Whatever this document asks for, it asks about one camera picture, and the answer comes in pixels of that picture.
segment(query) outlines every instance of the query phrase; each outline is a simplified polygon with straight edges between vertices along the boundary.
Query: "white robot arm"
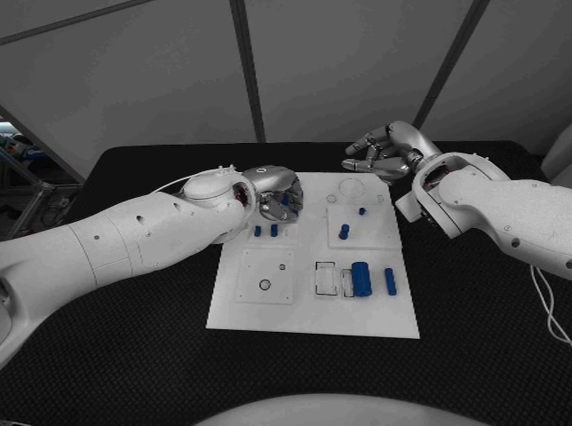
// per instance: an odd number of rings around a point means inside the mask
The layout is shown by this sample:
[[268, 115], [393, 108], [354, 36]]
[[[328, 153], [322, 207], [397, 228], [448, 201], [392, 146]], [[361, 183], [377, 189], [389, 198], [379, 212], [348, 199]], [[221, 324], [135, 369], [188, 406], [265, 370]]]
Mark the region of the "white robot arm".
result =
[[[283, 194], [289, 206], [279, 202]], [[175, 195], [152, 192], [66, 226], [0, 242], [0, 368], [67, 302], [230, 240], [256, 208], [270, 220], [295, 220], [302, 188], [291, 170], [210, 170]]]
[[572, 280], [570, 189], [510, 180], [477, 155], [441, 154], [405, 122], [368, 133], [347, 154], [366, 146], [366, 160], [343, 161], [345, 169], [376, 173], [387, 184], [416, 173], [412, 191], [396, 202], [409, 222], [425, 217], [449, 238], [481, 229], [505, 254]]

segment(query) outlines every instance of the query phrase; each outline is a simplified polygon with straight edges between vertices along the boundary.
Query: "white cable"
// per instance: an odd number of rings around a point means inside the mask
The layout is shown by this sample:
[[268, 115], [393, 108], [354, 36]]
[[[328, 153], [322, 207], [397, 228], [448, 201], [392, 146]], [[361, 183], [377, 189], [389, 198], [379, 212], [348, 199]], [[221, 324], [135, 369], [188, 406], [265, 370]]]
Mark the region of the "white cable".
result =
[[[544, 286], [547, 287], [547, 292], [550, 294], [550, 307], [549, 308], [547, 308], [547, 303], [544, 301], [541, 289], [539, 288], [537, 279], [534, 277], [534, 270], [537, 271], [539, 275], [543, 278]], [[531, 265], [531, 282], [534, 283], [534, 288], [537, 289], [539, 297], [541, 298], [543, 308], [544, 308], [544, 311], [547, 312], [547, 330], [549, 330], [553, 338], [557, 339], [560, 342], [567, 343], [572, 347], [572, 340], [569, 338], [569, 335], [566, 334], [566, 331], [563, 330], [563, 328], [560, 327], [560, 324], [557, 323], [557, 321], [554, 319], [554, 293], [552, 291], [552, 287], [550, 287], [550, 284], [547, 282], [547, 279], [543, 276], [541, 270], [539, 268], [536, 268], [533, 265]], [[552, 330], [552, 324], [553, 323], [556, 325], [556, 328], [560, 330], [560, 333], [562, 333], [565, 339], [559, 335], [556, 335], [554, 331]]]
[[210, 169], [210, 170], [204, 170], [200, 173], [195, 173], [191, 176], [182, 177], [181, 179], [172, 180], [168, 184], [165, 184], [164, 186], [159, 186], [154, 191], [151, 191], [151, 193], [155, 193], [157, 191], [161, 191], [164, 188], [168, 188], [172, 184], [177, 184], [178, 182], [182, 182], [187, 179], [194, 178], [198, 175], [204, 175], [206, 173], [213, 173], [214, 171], [219, 171], [220, 169]]

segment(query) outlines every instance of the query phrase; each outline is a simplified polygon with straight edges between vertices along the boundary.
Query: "black fabric surface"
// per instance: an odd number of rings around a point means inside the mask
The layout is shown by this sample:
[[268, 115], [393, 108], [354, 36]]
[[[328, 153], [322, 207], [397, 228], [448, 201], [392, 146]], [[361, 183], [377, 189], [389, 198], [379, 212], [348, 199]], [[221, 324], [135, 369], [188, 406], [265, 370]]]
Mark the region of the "black fabric surface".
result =
[[[511, 142], [438, 143], [543, 179]], [[345, 144], [109, 150], [67, 218], [233, 163], [340, 172]], [[410, 178], [392, 188], [393, 201]], [[420, 340], [207, 330], [221, 246], [70, 302], [0, 373], [0, 418], [37, 425], [193, 424], [298, 393], [402, 399], [497, 425], [572, 425], [572, 350], [549, 335], [529, 266], [477, 230], [449, 240], [399, 216]], [[572, 336], [572, 282], [547, 274]]]

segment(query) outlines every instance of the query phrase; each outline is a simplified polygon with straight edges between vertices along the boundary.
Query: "black tablecloth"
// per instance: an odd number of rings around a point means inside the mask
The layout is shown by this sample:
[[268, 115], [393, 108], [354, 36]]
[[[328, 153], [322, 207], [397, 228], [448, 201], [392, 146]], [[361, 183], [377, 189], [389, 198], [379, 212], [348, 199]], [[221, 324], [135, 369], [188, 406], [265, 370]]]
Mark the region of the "black tablecloth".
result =
[[[543, 179], [511, 142], [438, 143]], [[340, 172], [345, 144], [132, 146], [96, 165], [67, 221], [217, 165]], [[393, 201], [410, 178], [390, 189]], [[70, 302], [0, 373], [0, 418], [43, 425], [191, 424], [263, 398], [354, 393], [490, 424], [572, 425], [572, 350], [547, 334], [529, 266], [477, 230], [449, 240], [399, 216], [420, 340], [207, 330], [221, 246]], [[552, 275], [572, 335], [572, 283]]]

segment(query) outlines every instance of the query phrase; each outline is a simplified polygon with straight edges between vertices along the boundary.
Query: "blue block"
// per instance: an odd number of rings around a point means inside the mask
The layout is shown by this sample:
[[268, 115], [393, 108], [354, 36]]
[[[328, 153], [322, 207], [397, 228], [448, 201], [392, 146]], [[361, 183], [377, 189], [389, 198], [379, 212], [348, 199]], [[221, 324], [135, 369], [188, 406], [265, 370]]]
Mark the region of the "blue block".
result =
[[371, 295], [371, 273], [366, 262], [351, 265], [353, 295], [366, 297]]
[[392, 268], [384, 268], [384, 283], [387, 284], [387, 294], [396, 296], [394, 273]]
[[340, 234], [338, 234], [338, 238], [341, 240], [345, 240], [348, 237], [348, 225], [343, 224], [343, 226], [340, 227]]

